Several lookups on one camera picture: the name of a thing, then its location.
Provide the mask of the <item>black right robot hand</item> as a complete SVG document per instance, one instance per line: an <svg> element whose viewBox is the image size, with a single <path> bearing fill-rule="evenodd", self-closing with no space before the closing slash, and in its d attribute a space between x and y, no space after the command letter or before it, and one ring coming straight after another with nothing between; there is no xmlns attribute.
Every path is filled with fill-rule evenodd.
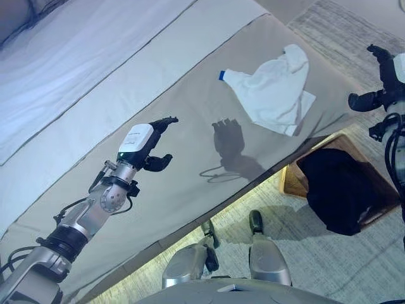
<svg viewBox="0 0 405 304"><path fill-rule="evenodd" d="M374 44L366 49L377 58L383 89L360 96L350 93L348 105L358 112L373 111L381 106L387 111L390 106L404 101L404 53L392 55Z"/></svg>

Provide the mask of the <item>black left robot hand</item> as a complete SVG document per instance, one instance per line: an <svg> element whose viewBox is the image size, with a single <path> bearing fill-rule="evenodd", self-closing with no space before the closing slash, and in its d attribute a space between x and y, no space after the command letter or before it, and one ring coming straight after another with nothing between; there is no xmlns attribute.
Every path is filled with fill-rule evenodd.
<svg viewBox="0 0 405 304"><path fill-rule="evenodd" d="M151 123L134 125L118 149L117 162L127 163L136 171L144 169L150 172L163 171L173 159L171 154L163 157L151 156L162 133L170 124L177 123L177 117L166 117Z"/></svg>

